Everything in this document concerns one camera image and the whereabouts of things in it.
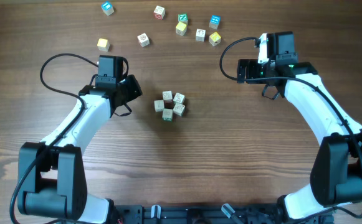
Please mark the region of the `plain white block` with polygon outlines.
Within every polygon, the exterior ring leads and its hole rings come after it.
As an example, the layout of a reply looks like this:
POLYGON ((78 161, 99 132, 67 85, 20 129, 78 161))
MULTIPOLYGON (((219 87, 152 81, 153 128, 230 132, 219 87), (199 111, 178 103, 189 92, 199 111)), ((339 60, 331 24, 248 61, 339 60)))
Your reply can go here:
POLYGON ((155 111, 161 112, 165 109, 164 100, 155 100, 154 101, 155 111))
POLYGON ((165 108, 163 110, 162 119, 164 121, 172 121, 173 120, 173 110, 165 108))

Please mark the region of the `red-framed picture block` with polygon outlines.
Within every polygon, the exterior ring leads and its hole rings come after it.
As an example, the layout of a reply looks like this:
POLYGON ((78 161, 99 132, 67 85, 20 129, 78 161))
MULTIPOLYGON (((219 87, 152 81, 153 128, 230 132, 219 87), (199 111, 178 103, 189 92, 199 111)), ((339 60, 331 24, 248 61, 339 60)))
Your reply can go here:
POLYGON ((165 103, 171 103, 173 101, 173 94, 171 90, 162 92, 162 96, 165 103))

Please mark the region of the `white block green edge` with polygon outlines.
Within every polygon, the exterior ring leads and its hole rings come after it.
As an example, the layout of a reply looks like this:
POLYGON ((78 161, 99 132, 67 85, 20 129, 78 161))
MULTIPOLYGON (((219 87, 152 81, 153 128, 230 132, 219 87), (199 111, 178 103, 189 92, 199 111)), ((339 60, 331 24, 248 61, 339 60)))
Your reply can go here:
POLYGON ((182 116, 185 109, 186 109, 186 107, 183 104, 175 103, 175 105, 173 107, 173 113, 178 115, 178 116, 182 116))
POLYGON ((184 104, 186 97, 181 93, 176 93, 173 98, 174 104, 184 104))

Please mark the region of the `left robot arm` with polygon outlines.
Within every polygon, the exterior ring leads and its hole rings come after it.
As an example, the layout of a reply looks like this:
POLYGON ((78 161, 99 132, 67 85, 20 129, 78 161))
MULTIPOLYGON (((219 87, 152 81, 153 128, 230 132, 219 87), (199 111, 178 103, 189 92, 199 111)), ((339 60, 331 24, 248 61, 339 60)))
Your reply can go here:
POLYGON ((82 155, 116 109, 141 96, 128 60, 100 55, 98 72, 75 95, 77 103, 63 122, 40 142, 25 142, 18 158, 18 181, 9 215, 48 217, 52 223, 120 223, 113 200, 90 195, 82 155))

